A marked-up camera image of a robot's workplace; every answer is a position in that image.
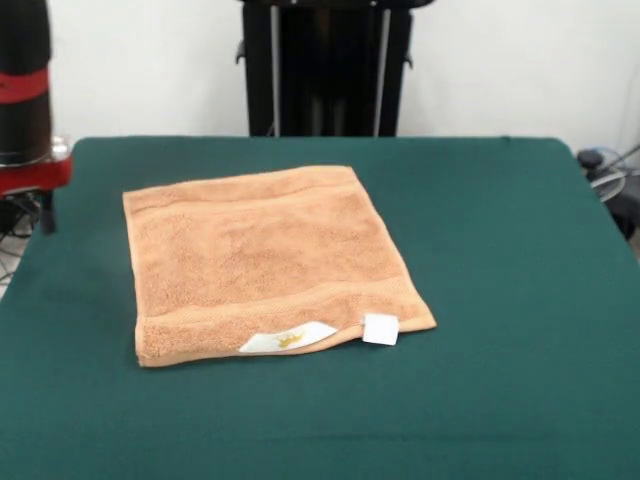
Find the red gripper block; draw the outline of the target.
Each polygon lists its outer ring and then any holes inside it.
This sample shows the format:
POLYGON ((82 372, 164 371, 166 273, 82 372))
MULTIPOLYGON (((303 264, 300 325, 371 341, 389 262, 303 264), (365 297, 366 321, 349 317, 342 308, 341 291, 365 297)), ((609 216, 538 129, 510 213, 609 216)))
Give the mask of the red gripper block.
POLYGON ((56 232, 54 192, 71 181, 73 160, 71 155, 64 159, 52 159, 33 164, 2 167, 0 173, 1 193, 15 194, 42 191, 40 194, 39 221, 44 235, 56 232))

